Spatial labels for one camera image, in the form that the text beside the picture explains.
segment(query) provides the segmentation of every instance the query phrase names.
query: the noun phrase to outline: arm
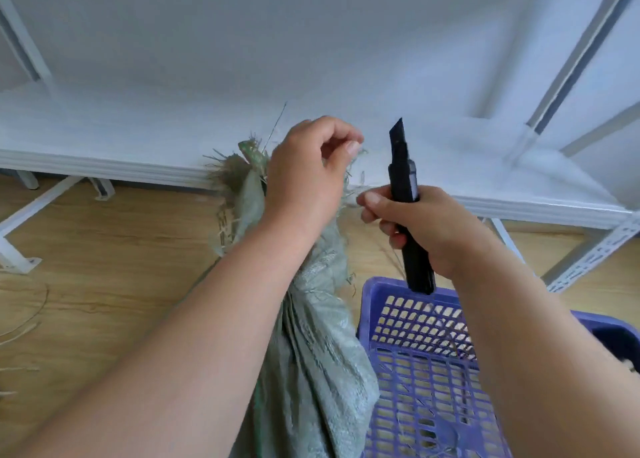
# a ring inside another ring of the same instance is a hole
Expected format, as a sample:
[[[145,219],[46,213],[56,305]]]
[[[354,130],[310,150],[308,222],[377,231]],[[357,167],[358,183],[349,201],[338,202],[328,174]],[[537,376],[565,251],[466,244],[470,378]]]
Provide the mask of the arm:
[[[19,456],[228,456],[280,303],[335,216],[344,172],[362,141],[359,131],[333,118],[294,127],[269,164],[260,223]]]
[[[420,202],[358,198],[365,222],[395,249],[409,228],[434,270],[452,280],[481,380],[516,457],[640,456],[640,382],[475,216],[435,187]]]

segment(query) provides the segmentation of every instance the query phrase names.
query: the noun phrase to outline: blue plastic basket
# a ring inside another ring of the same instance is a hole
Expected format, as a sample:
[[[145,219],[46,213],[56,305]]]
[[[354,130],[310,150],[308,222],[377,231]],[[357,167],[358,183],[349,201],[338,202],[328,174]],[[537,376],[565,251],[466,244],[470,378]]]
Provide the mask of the blue plastic basket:
[[[619,359],[640,369],[640,334],[610,317],[575,311]],[[478,365],[458,296],[411,292],[404,281],[369,279],[358,338],[380,384],[365,458],[510,457]]]

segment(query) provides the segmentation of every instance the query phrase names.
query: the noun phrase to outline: left hand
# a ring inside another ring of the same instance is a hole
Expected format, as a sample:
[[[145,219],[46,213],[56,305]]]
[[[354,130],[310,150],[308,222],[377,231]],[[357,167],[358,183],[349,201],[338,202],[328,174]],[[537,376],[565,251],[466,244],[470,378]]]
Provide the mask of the left hand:
[[[295,125],[271,155],[263,219],[284,220],[315,240],[338,211],[344,174],[363,141],[357,128],[330,116]]]

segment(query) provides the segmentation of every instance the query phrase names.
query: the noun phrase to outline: floor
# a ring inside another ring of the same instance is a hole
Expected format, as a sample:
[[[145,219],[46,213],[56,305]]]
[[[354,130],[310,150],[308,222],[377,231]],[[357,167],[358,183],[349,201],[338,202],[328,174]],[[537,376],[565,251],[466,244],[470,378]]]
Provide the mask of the floor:
[[[42,189],[55,181],[44,180]],[[43,190],[0,176],[0,220]],[[44,259],[28,276],[0,272],[0,455],[6,455],[87,382],[104,373],[174,305],[214,260],[219,202],[212,196],[116,187],[108,202],[80,183],[12,232],[26,256]],[[357,319],[360,291],[372,276],[399,277],[398,262],[356,209],[343,212],[355,291],[343,297]],[[508,224],[528,264],[542,274],[582,235],[574,228]],[[559,297],[571,308],[640,327],[640,240],[620,249]],[[439,279],[440,286],[450,286]],[[31,331],[5,345],[21,330]],[[3,368],[20,368],[7,370]]]

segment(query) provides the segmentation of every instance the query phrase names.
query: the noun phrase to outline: fingernail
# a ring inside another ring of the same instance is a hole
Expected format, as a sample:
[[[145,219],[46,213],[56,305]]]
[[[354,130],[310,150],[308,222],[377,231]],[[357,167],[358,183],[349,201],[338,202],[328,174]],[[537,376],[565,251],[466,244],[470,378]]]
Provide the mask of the fingernail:
[[[345,145],[345,148],[347,149],[347,152],[352,156],[356,156],[358,154],[358,152],[360,151],[360,148],[362,147],[362,145],[360,143],[358,143],[357,141],[348,141],[347,145]]]
[[[364,202],[366,202],[367,205],[378,205],[380,200],[382,200],[382,196],[375,192],[366,192],[364,194]]]

